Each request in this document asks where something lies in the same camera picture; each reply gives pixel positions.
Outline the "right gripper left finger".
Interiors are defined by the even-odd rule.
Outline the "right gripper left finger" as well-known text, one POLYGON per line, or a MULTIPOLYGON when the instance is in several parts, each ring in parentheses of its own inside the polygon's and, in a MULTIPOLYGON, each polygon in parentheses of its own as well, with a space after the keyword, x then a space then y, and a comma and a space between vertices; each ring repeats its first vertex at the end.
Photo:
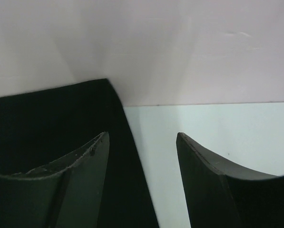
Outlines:
POLYGON ((0 174, 0 228, 95 228, 109 134, 26 173, 0 174))

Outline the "black t-shirt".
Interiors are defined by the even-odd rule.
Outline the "black t-shirt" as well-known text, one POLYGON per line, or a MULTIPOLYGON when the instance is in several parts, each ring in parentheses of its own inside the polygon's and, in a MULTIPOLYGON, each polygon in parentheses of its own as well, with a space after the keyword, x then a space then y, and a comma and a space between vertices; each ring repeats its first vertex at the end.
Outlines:
POLYGON ((109 155, 96 228, 158 221, 123 105, 107 79, 0 98, 0 174, 26 173, 98 136, 109 155))

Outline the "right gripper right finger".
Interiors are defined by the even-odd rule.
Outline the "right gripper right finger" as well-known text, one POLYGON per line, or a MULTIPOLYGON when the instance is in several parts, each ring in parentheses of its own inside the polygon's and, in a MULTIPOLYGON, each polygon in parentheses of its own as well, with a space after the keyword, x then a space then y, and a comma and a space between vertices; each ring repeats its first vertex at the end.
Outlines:
POLYGON ((284 228, 284 176, 255 171, 178 133, 176 148, 193 228, 284 228))

